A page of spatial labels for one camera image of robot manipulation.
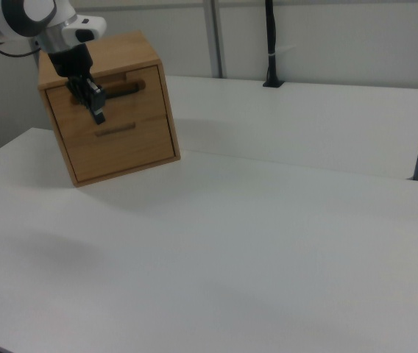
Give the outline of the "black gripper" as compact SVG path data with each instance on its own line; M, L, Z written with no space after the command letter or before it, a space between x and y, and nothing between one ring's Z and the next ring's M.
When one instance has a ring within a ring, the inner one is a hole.
M80 44L74 48L58 53L48 54L49 59L58 76L68 78L65 84L72 96L83 106L90 107L91 114L97 124L105 122L103 107L106 93L102 86L91 79L93 60L88 47Z

